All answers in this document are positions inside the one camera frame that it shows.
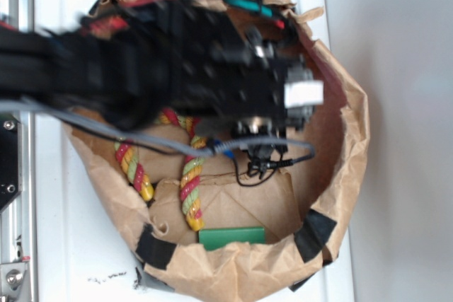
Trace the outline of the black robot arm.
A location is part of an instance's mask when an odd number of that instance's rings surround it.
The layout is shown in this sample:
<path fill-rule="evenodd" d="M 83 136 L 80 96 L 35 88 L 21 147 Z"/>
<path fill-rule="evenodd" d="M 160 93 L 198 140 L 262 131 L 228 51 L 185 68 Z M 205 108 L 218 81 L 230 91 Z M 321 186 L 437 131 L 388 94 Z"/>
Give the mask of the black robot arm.
<path fill-rule="evenodd" d="M 323 103 L 323 83 L 303 56 L 283 53 L 297 42 L 295 25 L 256 0 L 222 2 L 280 38 L 194 0 L 118 6 L 61 34 L 2 27 L 1 97 L 88 108 L 124 131 L 166 108 L 196 118 L 203 136 L 301 129 Z"/>

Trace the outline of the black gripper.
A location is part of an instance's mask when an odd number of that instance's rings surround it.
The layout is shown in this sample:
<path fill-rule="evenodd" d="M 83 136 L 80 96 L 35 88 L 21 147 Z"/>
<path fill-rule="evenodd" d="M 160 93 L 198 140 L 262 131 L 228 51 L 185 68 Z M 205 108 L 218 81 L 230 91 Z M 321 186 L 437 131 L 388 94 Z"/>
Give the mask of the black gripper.
<path fill-rule="evenodd" d="M 279 135 L 302 129 L 324 102 L 297 44 L 293 22 L 260 0 L 226 0 L 226 10 L 166 2 L 171 96 L 166 121 L 191 133 Z"/>

